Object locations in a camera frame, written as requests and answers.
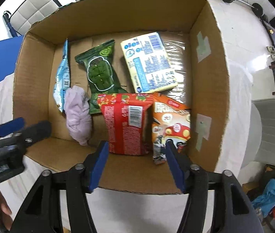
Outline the lilac sock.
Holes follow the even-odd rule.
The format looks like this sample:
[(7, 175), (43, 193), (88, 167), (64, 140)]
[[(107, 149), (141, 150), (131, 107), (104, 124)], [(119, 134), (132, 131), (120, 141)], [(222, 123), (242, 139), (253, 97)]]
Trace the lilac sock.
[(83, 88), (74, 85), (66, 91), (64, 111), (70, 136), (86, 146), (92, 134), (92, 117), (89, 113), (89, 97)]

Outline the long light blue packet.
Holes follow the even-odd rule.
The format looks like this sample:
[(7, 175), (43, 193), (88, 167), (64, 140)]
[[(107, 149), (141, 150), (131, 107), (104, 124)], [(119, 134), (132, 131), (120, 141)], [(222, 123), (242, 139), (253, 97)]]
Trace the long light blue packet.
[(63, 45), (62, 60), (56, 72), (53, 90), (53, 98), (61, 113), (64, 112), (65, 93), (70, 88), (70, 85), (71, 75), (68, 61), (68, 39), (66, 39)]

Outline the red snack packet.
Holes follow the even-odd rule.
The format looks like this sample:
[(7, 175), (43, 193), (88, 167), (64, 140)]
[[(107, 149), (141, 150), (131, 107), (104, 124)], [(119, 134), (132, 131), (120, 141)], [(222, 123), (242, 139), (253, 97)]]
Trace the red snack packet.
[(97, 103), (108, 129), (109, 151), (129, 156), (147, 154), (143, 131), (146, 113), (153, 103), (153, 95), (99, 94)]

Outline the green snack packet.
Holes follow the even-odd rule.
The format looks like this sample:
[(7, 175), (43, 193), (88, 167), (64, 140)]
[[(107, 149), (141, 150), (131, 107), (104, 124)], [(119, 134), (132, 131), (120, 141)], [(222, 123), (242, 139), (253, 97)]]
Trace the green snack packet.
[(75, 56), (75, 61), (85, 66), (88, 85), (91, 90), (89, 113), (100, 113), (97, 103), (99, 94), (121, 94), (127, 91), (120, 85), (120, 80), (112, 66), (115, 40), (110, 39), (90, 50)]

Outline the orange cartoon snack packet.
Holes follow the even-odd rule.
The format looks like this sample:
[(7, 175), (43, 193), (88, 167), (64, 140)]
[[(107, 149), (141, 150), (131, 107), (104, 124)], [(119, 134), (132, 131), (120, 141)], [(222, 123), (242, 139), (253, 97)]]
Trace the orange cartoon snack packet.
[(171, 140), (180, 153), (191, 138), (191, 113), (186, 105), (161, 93), (153, 93), (153, 162), (166, 162), (165, 144)]

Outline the blue foam mat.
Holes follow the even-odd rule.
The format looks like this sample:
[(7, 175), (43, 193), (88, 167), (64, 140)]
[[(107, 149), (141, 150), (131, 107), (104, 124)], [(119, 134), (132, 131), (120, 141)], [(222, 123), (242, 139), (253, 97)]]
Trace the blue foam mat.
[(15, 71), (23, 36), (0, 41), (0, 81)]

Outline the grey table cloth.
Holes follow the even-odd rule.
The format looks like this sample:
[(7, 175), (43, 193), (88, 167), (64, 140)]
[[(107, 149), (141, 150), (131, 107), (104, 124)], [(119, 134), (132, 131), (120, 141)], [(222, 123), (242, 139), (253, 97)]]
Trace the grey table cloth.
[[(253, 77), (242, 65), (229, 62), (230, 112), (216, 171), (239, 175), (249, 135)], [(0, 184), (15, 217), (25, 196), (45, 167), (24, 157), (26, 170)], [(98, 232), (176, 232), (186, 195), (139, 195), (97, 188), (88, 196)]]

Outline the left white padded chair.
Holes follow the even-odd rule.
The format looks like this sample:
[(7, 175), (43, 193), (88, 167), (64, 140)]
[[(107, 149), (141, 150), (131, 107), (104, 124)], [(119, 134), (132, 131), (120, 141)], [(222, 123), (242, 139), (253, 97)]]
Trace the left white padded chair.
[(9, 16), (9, 23), (17, 35), (24, 35), (31, 26), (61, 7), (59, 0), (25, 0)]

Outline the open cardboard box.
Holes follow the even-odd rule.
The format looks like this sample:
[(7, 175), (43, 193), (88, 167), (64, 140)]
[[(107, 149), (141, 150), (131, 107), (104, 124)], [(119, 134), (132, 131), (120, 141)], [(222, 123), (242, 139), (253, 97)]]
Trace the open cardboard box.
[(191, 160), (215, 171), (229, 112), (229, 76), (220, 30), (207, 0), (81, 0), (35, 23), (25, 34), (14, 78), (13, 116), (27, 125), (48, 120), (52, 135), (29, 147), (27, 156), (54, 171), (81, 163), (102, 140), (108, 140), (102, 115), (93, 119), (87, 146), (74, 141), (58, 110), (53, 88), (63, 44), (69, 42), (71, 84), (89, 91), (86, 70), (75, 56), (110, 39), (115, 40), (113, 67), (122, 88), (134, 91), (120, 44), (150, 32), (184, 41), (188, 69), (186, 100), (193, 119), (210, 117), (209, 137), (196, 148), (193, 133), (185, 149)]

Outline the floor barbell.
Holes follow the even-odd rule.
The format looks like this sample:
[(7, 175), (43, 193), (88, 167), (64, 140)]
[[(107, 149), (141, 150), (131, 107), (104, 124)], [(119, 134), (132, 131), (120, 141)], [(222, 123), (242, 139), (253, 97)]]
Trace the floor barbell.
[(255, 14), (256, 17), (258, 18), (261, 18), (264, 16), (264, 11), (263, 11), (263, 8), (260, 4), (258, 3), (253, 3), (253, 4), (250, 4), (244, 0), (222, 0), (224, 3), (227, 3), (227, 4), (231, 4), (235, 1), (237, 2), (240, 2), (240, 3), (243, 3), (244, 5), (247, 5), (248, 7), (251, 8), (252, 12)]

